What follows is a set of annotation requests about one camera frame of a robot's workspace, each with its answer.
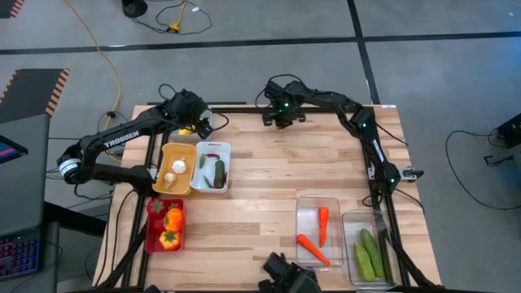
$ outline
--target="keyboard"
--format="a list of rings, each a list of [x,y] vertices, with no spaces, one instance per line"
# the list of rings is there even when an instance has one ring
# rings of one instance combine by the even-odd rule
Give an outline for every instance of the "keyboard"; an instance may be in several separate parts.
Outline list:
[[[38,271],[40,230],[0,237],[0,281]]]

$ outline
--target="white garlic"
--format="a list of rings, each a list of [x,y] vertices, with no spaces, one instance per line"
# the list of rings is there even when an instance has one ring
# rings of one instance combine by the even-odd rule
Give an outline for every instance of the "white garlic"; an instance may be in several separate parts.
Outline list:
[[[173,162],[172,170],[177,174],[183,174],[186,171],[185,158],[182,157],[180,160]]]
[[[173,182],[176,181],[177,176],[174,173],[166,173],[164,175],[164,188],[168,189],[172,186]]]

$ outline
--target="wooden tabletop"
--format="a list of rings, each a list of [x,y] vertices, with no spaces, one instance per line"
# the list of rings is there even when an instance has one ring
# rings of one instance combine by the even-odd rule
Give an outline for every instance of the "wooden tabletop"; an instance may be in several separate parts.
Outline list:
[[[148,106],[136,106],[134,118]],[[376,120],[398,138],[403,138],[395,107],[374,107]],[[296,199],[303,195],[337,198],[342,213],[365,208],[361,200],[369,194],[361,144],[339,124],[335,114],[308,114],[305,123],[295,123],[282,132],[264,127],[259,114],[227,114],[230,124],[213,134],[216,142],[232,146],[230,188],[222,195],[196,190],[186,202],[185,248],[178,252],[151,254],[147,286],[161,290],[256,290],[269,278],[261,266],[270,252],[284,252],[296,259]],[[214,124],[224,122],[213,117]],[[410,165],[406,147],[389,135],[379,133],[389,161],[397,167]],[[160,139],[157,138],[154,162]],[[148,137],[127,142],[122,166],[143,164]],[[401,190],[418,199],[414,183],[401,182]],[[120,184],[114,193],[109,223],[108,253],[102,281],[112,265],[116,214],[131,190]],[[434,283],[440,283],[425,218],[416,203],[393,195],[404,249]],[[116,247],[117,264],[129,245],[137,195],[130,195],[122,208]],[[146,212],[143,212],[142,224]],[[94,281],[98,278],[104,244],[99,254]],[[134,258],[131,285],[137,283],[142,249]],[[323,290],[355,290],[347,277],[347,265],[318,273]]]

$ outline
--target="yellow cable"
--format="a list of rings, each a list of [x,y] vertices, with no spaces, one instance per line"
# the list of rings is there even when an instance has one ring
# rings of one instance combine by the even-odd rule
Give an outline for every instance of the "yellow cable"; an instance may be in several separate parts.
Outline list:
[[[176,31],[176,33],[179,32],[179,30],[181,29],[181,27],[179,25],[181,24],[182,12],[185,10],[185,7],[186,7],[186,0],[183,0],[182,7],[181,7],[181,10],[179,11],[179,16],[177,17],[176,22],[174,22],[173,24],[170,25],[170,28],[173,28]]]
[[[108,65],[111,66],[112,72],[114,72],[114,77],[116,77],[116,83],[117,83],[117,99],[116,99],[116,103],[114,103],[114,106],[112,107],[112,111],[115,111],[118,108],[118,106],[120,106],[120,101],[121,101],[121,79],[120,79],[120,75],[117,73],[116,67],[114,67],[114,64],[112,64],[111,60],[101,51],[101,49],[99,48],[98,42],[96,41],[96,38],[94,37],[94,34],[90,31],[89,26],[81,18],[81,16],[78,14],[76,9],[74,9],[72,4],[68,0],[63,0],[63,1],[65,2],[65,4],[67,4],[69,9],[74,13],[76,18],[78,18],[78,20],[80,20],[80,22],[83,25],[83,27],[85,28],[85,30],[89,33],[90,38],[92,39],[92,42],[96,46],[96,51],[107,61]],[[108,125],[110,124],[110,122],[111,122],[111,117],[109,116],[107,118],[107,123],[105,123],[105,130],[108,129]],[[111,155],[108,151],[105,151],[105,153],[107,153],[107,155],[111,159],[115,160],[116,162],[121,162],[120,159],[118,159],[115,156]]]

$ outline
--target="yellow container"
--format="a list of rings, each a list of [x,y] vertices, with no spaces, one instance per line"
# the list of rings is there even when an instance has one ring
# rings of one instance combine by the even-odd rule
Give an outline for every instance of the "yellow container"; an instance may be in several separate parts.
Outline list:
[[[195,170],[195,161],[197,160],[197,150],[195,146],[185,143],[167,143],[162,147],[163,161],[161,162],[160,173],[157,176],[157,182],[152,188],[161,194],[187,196],[192,191],[190,182]],[[185,158],[186,171],[183,174],[176,174],[172,170],[173,162]],[[164,181],[166,173],[174,173],[176,180],[167,188]]]

